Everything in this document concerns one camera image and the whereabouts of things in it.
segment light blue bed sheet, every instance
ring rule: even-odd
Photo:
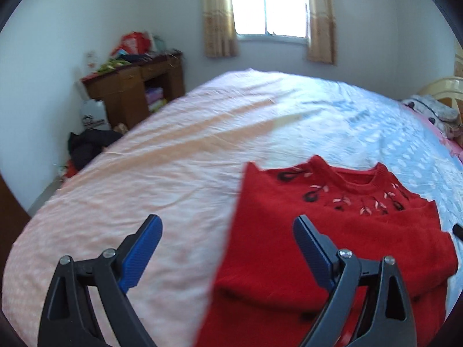
[[[314,154],[353,169],[382,162],[410,191],[436,201],[443,231],[463,224],[463,165],[411,111],[344,83],[288,80],[275,85],[279,117],[266,167],[297,164]],[[451,236],[459,269],[449,279],[447,314],[463,288],[463,243]]]

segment bed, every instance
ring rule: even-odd
[[[383,162],[409,190],[437,201],[444,231],[461,222],[462,163],[398,102],[339,82],[226,73],[137,126],[45,204],[6,263],[5,315],[36,346],[59,258],[94,258],[158,214],[163,238],[128,297],[159,346],[192,345],[224,253],[244,163],[290,167],[314,154],[353,169]],[[454,243],[459,270],[449,279],[447,312],[463,287],[463,244]],[[91,295],[107,343],[117,346],[97,293]]]

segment folded cloth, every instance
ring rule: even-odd
[[[444,322],[446,280],[458,267],[435,202],[409,192],[381,163],[352,171],[315,156],[284,170],[247,165],[196,347],[299,345],[328,297],[293,237],[293,220],[300,214],[357,257],[396,258],[412,298],[418,345],[427,345]],[[356,295],[339,345],[354,330],[364,293]]]
[[[86,129],[80,135],[70,133],[68,151],[76,170],[81,171],[123,135],[112,130]]]

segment wooden desk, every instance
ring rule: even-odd
[[[162,87],[167,101],[185,94],[181,59],[182,53],[173,51],[84,80],[83,84],[92,99],[105,103],[113,128],[123,123],[132,129],[150,115],[147,87]]]

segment window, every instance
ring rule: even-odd
[[[307,0],[232,0],[237,34],[307,38]]]

